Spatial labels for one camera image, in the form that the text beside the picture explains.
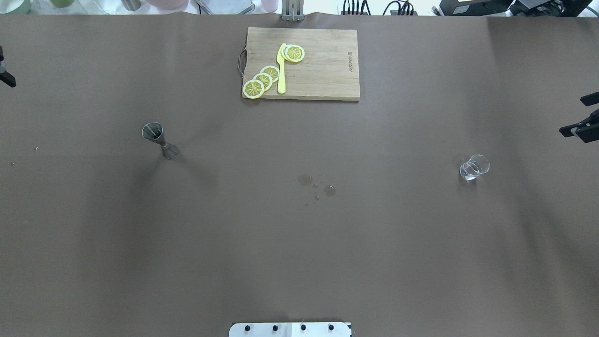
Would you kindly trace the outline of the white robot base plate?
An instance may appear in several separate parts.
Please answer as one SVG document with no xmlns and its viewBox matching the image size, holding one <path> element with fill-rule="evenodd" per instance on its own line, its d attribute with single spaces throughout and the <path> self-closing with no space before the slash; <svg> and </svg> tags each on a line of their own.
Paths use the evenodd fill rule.
<svg viewBox="0 0 599 337">
<path fill-rule="evenodd" d="M 348 322 L 241 322 L 229 337 L 352 337 Z"/>
</svg>

